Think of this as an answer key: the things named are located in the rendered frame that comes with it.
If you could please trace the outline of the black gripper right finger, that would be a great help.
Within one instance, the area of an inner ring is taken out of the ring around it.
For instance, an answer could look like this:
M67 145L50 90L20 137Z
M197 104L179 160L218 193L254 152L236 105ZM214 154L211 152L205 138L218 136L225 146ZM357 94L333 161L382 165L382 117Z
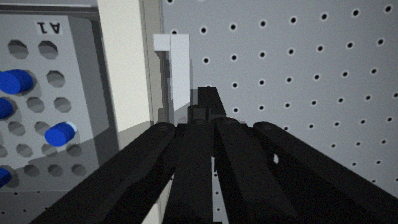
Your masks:
M207 90L229 224L398 224L398 198L273 123L226 115Z

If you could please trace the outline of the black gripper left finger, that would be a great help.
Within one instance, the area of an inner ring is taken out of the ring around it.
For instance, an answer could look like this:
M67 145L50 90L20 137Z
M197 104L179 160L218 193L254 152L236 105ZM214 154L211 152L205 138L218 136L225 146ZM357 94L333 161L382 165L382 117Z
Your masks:
M213 224L211 143L208 90L198 87L177 127L152 125L29 224L142 224L173 174L162 224Z

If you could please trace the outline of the grey flat base plate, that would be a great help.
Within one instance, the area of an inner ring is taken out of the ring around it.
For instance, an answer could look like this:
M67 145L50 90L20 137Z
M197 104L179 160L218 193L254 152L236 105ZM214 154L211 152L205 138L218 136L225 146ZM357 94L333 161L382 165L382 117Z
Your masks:
M273 123L398 198L398 0L160 0L190 35L190 99ZM69 191L0 192L29 224Z

